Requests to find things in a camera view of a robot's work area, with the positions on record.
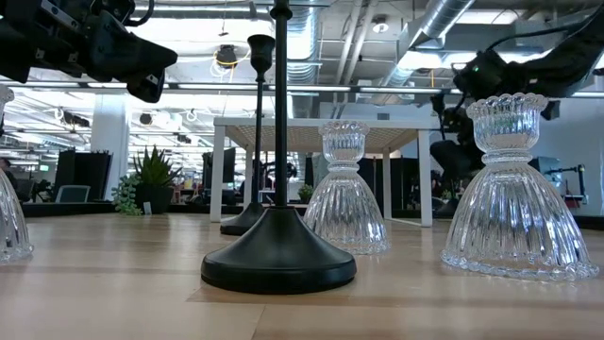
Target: black pole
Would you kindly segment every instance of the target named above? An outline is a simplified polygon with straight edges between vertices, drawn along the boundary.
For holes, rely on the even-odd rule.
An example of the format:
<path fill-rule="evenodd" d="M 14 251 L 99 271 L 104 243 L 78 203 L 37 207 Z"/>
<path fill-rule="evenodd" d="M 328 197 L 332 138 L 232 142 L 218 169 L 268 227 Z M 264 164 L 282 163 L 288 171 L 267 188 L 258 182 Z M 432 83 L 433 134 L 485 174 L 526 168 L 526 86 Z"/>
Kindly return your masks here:
<path fill-rule="evenodd" d="M 288 0 L 275 0 L 271 16 L 276 21 L 275 53 L 275 203 L 287 207 L 287 21 L 292 18 Z"/>
<path fill-rule="evenodd" d="M 352 255 L 317 236 L 294 207 L 286 204 L 285 41 L 287 21 L 292 18 L 288 1 L 276 0 L 271 16 L 277 21 L 277 206 L 264 210 L 258 222 L 239 240 L 206 255 L 201 263 L 201 279 L 236 292 L 272 295 L 321 292 L 351 282 L 357 265 Z"/>
<path fill-rule="evenodd" d="M 260 186 L 260 143 L 262 140 L 262 90 L 264 86 L 264 77 L 258 78 L 258 103 L 256 104 L 256 149 L 254 151 L 254 179 L 252 180 L 252 203 L 258 203 Z"/>
<path fill-rule="evenodd" d="M 256 34 L 247 38 L 251 49 L 250 63 L 258 73 L 258 103 L 256 107 L 256 164 L 254 177 L 251 183 L 247 183 L 247 190 L 252 193 L 252 201 L 245 207 L 243 212 L 235 218 L 225 221 L 220 226 L 220 232 L 225 235 L 241 236 L 250 230 L 264 214 L 264 207 L 259 203 L 258 193 L 260 188 L 260 149 L 262 134 L 262 90 L 266 80 L 264 74 L 273 66 L 273 50 L 275 39 L 273 37 Z"/>

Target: light wood tabletop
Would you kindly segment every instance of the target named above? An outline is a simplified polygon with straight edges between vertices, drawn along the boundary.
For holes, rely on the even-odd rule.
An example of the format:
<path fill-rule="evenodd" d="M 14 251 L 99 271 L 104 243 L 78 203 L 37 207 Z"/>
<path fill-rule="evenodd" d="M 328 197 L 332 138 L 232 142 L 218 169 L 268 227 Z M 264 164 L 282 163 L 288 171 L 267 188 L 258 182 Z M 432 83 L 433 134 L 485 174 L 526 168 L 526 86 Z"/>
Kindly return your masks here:
<path fill-rule="evenodd" d="M 604 339 L 604 280 L 542 283 L 443 265 L 447 222 L 393 224 L 349 285 L 254 296 L 200 280 L 235 240 L 205 214 L 28 219 L 33 259 L 0 266 L 0 339 Z M 584 230 L 604 264 L 604 232 Z"/>

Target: white table leg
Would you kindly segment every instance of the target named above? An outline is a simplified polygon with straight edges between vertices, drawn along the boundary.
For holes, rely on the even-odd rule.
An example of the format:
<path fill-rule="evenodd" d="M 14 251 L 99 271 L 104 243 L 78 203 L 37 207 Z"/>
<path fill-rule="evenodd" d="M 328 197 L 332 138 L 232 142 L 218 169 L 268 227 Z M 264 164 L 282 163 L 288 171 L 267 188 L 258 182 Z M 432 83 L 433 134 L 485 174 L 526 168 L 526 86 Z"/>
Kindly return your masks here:
<path fill-rule="evenodd" d="M 225 127 L 214 127 L 214 154 L 211 167 L 210 221 L 220 222 L 223 208 L 223 168 L 225 167 Z"/>
<path fill-rule="evenodd" d="M 252 179 L 254 173 L 254 148 L 251 146 L 245 150 L 245 189 L 243 193 L 243 207 L 247 208 L 252 202 L 252 188 L 254 187 L 254 180 Z"/>
<path fill-rule="evenodd" d="M 390 178 L 390 148 L 384 149 L 382 160 L 383 173 L 383 192 L 384 192 L 384 218 L 393 218 L 393 195 L 392 195 L 392 179 Z"/>
<path fill-rule="evenodd" d="M 419 146 L 419 188 L 422 209 L 422 227 L 432 227 L 432 183 L 430 164 L 430 132 L 419 130 L 417 143 Z"/>

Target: glass candle holder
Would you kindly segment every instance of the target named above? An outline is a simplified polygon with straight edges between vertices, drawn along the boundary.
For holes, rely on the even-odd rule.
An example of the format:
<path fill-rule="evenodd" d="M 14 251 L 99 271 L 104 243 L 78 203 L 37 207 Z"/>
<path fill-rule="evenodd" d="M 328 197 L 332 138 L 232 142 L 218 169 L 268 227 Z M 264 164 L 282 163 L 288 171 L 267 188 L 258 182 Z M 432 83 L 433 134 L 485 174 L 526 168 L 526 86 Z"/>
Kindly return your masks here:
<path fill-rule="evenodd" d="M 13 99 L 12 90 L 0 84 L 0 121 L 5 105 Z M 27 258 L 32 251 L 21 204 L 7 175 L 0 170 L 0 264 Z"/>
<path fill-rule="evenodd" d="M 517 93 L 479 100 L 468 108 L 486 166 L 455 212 L 441 255 L 447 264 L 539 281 L 597 275 L 561 195 L 528 165 L 546 106 L 541 95 Z"/>
<path fill-rule="evenodd" d="M 347 121 L 319 128 L 329 174 L 317 186 L 304 215 L 315 233 L 352 254 L 375 254 L 390 247 L 376 198 L 357 173 L 368 132 L 364 123 Z"/>

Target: white table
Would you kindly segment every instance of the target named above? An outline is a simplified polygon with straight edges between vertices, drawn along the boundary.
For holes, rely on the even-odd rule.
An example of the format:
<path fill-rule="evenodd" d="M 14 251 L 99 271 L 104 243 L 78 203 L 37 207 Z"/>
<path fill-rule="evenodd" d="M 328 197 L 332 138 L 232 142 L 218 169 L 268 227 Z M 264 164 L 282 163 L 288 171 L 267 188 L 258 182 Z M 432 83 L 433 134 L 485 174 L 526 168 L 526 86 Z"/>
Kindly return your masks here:
<path fill-rule="evenodd" d="M 321 152 L 323 140 L 319 127 L 328 119 L 288 119 L 287 150 L 292 152 Z M 396 121 L 362 121 L 370 128 L 365 152 L 382 154 L 384 160 L 384 218 L 393 220 L 390 179 L 390 154 L 417 139 L 419 144 L 419 173 L 422 227 L 432 226 L 432 185 L 430 179 L 429 134 L 438 128 L 436 117 L 417 115 Z M 221 221 L 222 169 L 225 163 L 225 137 L 246 150 L 245 182 L 252 182 L 252 161 L 256 135 L 256 118 L 214 118 L 214 158 L 211 178 L 211 222 Z M 262 151 L 275 151 L 275 120 L 262 119 Z M 245 190 L 243 204 L 251 202 L 252 191 Z"/>

